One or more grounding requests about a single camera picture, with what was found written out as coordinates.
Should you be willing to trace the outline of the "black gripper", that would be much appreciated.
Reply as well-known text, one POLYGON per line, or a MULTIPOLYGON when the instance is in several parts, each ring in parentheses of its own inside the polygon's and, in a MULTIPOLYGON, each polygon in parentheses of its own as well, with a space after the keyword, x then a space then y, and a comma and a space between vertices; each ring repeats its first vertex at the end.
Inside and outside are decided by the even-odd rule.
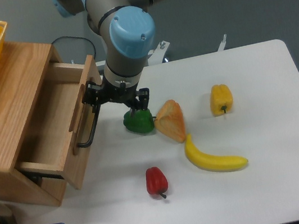
POLYGON ((90 105, 92 112, 96 113, 101 104, 107 102, 122 103, 131 109, 130 116, 133 117, 137 111, 148 110, 150 100, 150 89, 137 89, 137 84, 134 86, 114 86, 108 80, 103 79, 101 86, 94 81, 85 83, 85 92, 82 96, 82 103, 90 105))

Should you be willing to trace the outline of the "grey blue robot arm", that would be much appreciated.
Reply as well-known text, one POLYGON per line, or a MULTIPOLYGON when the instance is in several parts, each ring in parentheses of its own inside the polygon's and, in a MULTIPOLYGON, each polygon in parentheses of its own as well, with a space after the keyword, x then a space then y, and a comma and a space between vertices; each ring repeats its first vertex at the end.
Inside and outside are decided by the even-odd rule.
POLYGON ((147 11, 162 0, 52 1, 63 17, 86 12, 89 27, 106 45, 102 83, 88 82, 83 102, 95 111, 106 102, 146 110, 149 90, 137 86, 155 37, 155 23, 147 11))

